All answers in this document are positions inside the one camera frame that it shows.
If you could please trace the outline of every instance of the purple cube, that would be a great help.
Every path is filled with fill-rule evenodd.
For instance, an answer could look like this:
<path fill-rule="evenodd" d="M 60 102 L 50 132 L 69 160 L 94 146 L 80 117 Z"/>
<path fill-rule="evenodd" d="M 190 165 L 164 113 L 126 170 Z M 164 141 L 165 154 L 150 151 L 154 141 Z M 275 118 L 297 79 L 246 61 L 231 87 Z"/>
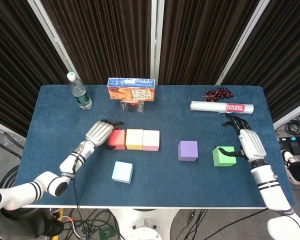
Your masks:
<path fill-rule="evenodd" d="M 179 161 L 195 161 L 198 158 L 197 141 L 180 141 L 178 156 Z"/>

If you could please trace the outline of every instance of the foam block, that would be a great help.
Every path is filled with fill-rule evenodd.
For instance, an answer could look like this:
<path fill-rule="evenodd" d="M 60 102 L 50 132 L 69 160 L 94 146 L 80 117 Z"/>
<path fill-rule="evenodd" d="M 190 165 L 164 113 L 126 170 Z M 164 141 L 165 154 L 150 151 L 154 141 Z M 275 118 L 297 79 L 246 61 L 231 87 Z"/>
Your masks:
<path fill-rule="evenodd" d="M 179 161 L 195 161 L 198 158 L 197 141 L 180 141 L 178 156 Z"/>
<path fill-rule="evenodd" d="M 132 165 L 132 163 L 116 161 L 114 164 L 112 179 L 116 182 L 129 184 L 131 183 L 133 171 L 134 166 Z"/>
<path fill-rule="evenodd" d="M 115 146 L 114 150 L 126 149 L 126 131 L 124 129 L 114 130 L 108 138 L 108 144 Z"/>
<path fill-rule="evenodd" d="M 144 151 L 159 151 L 160 145 L 160 131 L 143 130 L 143 144 Z"/>
<path fill-rule="evenodd" d="M 144 131 L 142 129 L 127 129 L 125 146 L 129 150 L 142 150 Z"/>
<path fill-rule="evenodd" d="M 230 167 L 237 163 L 235 156 L 226 156 L 222 154 L 218 148 L 223 148 L 227 152 L 233 152 L 235 148 L 233 146 L 217 146 L 213 151 L 213 163 L 215 167 Z"/>

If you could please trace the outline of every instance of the yellow cube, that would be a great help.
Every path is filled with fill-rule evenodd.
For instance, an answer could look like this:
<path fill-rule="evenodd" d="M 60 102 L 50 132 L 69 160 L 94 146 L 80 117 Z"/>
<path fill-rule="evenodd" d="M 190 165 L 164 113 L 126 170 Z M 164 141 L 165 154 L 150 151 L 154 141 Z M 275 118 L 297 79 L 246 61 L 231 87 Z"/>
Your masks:
<path fill-rule="evenodd" d="M 129 150 L 142 150 L 144 131 L 142 129 L 127 129 L 125 146 Z"/>

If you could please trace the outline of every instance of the shoe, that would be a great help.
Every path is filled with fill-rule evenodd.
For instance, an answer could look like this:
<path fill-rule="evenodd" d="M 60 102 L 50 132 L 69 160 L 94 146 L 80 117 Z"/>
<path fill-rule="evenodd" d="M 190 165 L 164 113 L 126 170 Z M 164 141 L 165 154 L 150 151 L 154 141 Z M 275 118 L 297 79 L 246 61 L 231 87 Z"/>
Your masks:
<path fill-rule="evenodd" d="M 294 176 L 292 176 L 290 170 L 289 170 L 289 166 L 290 164 L 292 163 L 295 163 L 295 162 L 299 162 L 299 159 L 296 157 L 296 156 L 293 156 L 291 154 L 291 152 L 287 151 L 287 150 L 282 150 L 281 151 L 281 155 L 282 155 L 282 158 L 283 158 L 283 162 L 284 162 L 284 166 L 285 166 L 285 172 L 288 176 L 288 179 L 290 180 L 290 182 L 294 185 L 300 185 L 300 181 L 297 181 Z"/>

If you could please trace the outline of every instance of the snack box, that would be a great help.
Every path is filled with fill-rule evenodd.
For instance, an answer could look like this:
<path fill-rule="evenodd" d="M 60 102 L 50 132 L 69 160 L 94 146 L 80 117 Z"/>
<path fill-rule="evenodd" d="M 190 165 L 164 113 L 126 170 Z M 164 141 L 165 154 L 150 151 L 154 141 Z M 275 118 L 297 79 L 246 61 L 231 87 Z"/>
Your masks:
<path fill-rule="evenodd" d="M 111 99 L 151 101 L 155 100 L 156 80 L 152 78 L 109 77 L 108 92 Z"/>

